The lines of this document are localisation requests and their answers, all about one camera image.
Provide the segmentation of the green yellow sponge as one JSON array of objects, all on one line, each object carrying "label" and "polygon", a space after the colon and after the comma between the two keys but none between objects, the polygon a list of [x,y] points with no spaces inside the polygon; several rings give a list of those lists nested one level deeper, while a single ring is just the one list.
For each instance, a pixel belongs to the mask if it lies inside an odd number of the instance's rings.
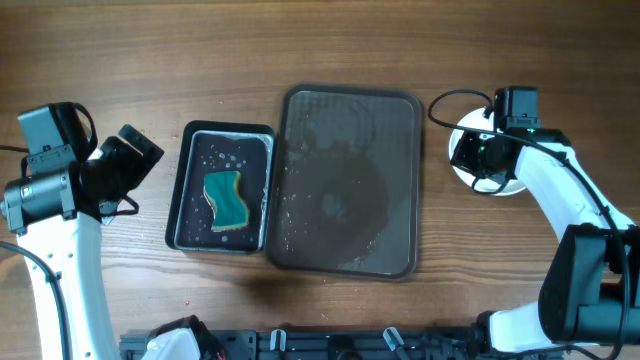
[{"label": "green yellow sponge", "polygon": [[248,225],[250,211],[239,192],[240,180],[238,171],[204,176],[203,195],[213,212],[213,232],[238,230]]}]

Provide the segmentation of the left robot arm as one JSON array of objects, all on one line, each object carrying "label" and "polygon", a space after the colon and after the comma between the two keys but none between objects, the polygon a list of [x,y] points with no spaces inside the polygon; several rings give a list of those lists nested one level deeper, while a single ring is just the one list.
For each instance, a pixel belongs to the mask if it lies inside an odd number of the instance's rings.
[{"label": "left robot arm", "polygon": [[7,184],[1,212],[29,268],[45,359],[117,359],[101,270],[102,227],[135,215],[129,197],[163,150],[130,125],[104,142],[79,103],[18,117],[27,143],[21,176]]}]

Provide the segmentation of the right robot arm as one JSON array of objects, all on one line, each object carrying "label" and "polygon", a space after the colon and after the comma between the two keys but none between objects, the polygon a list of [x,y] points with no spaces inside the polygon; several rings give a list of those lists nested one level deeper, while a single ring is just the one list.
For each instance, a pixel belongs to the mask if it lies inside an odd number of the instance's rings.
[{"label": "right robot arm", "polygon": [[476,193],[534,197],[558,247],[535,302],[486,312],[486,350],[524,357],[639,342],[639,227],[579,165],[570,141],[544,129],[533,87],[497,90],[454,125],[449,160]]}]

